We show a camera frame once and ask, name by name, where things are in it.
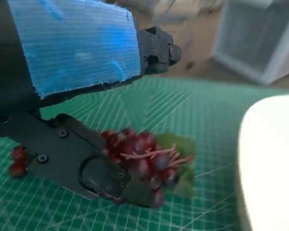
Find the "white cabinet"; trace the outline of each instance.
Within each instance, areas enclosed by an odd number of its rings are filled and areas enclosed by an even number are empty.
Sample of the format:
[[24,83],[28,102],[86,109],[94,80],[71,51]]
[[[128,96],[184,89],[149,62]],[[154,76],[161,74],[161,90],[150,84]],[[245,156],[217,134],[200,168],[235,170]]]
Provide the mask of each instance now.
[[235,0],[235,1],[262,8],[267,8],[274,3],[289,2],[289,0]]
[[213,58],[260,84],[289,74],[289,0],[257,8],[228,0]]

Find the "grape stem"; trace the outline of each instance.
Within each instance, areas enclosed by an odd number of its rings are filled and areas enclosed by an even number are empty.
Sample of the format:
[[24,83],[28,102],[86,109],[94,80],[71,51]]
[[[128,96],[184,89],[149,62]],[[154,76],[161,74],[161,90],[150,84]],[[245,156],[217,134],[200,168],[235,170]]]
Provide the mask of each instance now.
[[128,159],[142,159],[142,158],[150,157],[152,155],[169,153],[171,151],[173,151],[173,149],[157,150],[154,152],[148,152],[148,153],[143,154],[143,155],[130,155],[130,154],[125,154],[125,153],[120,153],[120,155],[125,157],[127,160]]
[[171,156],[170,161],[173,162],[179,156],[180,156],[180,153],[175,153],[173,156]]
[[178,164],[181,164],[181,163],[185,163],[185,162],[191,162],[192,160],[194,160],[194,157],[193,156],[189,156],[189,157],[186,157],[186,158],[183,158],[183,159],[179,159],[179,160],[173,161],[170,165],[168,165],[168,167],[175,166],[175,165],[178,165]]

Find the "robotic arm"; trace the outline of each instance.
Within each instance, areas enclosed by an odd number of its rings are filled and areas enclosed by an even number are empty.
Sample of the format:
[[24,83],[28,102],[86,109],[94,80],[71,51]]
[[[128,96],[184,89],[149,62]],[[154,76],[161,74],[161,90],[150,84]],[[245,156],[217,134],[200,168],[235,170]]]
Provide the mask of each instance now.
[[0,22],[6,24],[0,26],[5,30],[0,34],[14,38],[12,44],[0,44],[0,137],[9,137],[24,147],[27,170],[87,199],[102,196],[114,202],[125,200],[154,207],[149,186],[105,157],[105,140],[99,134],[66,114],[43,120],[39,109],[79,94],[131,84],[143,75],[167,72],[181,58],[181,50],[173,44],[171,35],[156,27],[138,31],[139,76],[56,93],[41,100],[32,86],[13,18],[4,1],[0,2]]

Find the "floor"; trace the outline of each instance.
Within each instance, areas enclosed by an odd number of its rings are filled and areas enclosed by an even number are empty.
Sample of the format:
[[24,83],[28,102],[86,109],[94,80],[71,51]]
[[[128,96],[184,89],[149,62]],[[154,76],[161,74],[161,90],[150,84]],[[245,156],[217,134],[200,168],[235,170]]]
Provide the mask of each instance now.
[[[143,13],[132,11],[138,19],[139,28],[151,26],[151,18]],[[170,67],[164,77],[188,77],[242,84],[253,84],[241,75],[211,60],[220,12],[202,12],[197,18],[183,23],[164,24],[160,27],[174,37],[182,49],[181,61]],[[272,87],[289,89],[289,76],[278,80]]]

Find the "white object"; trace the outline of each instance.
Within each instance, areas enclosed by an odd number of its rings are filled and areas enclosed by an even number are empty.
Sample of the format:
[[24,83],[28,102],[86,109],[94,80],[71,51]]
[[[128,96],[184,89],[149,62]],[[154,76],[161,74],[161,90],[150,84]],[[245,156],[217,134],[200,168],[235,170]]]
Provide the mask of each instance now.
[[289,231],[289,95],[261,100],[246,112],[238,173],[243,230]]
[[267,9],[240,1],[250,0],[228,0],[223,8],[213,58],[259,84],[270,84],[289,74],[289,0]]
[[217,9],[224,0],[120,0],[153,16],[153,23],[177,23],[195,18],[203,9]]

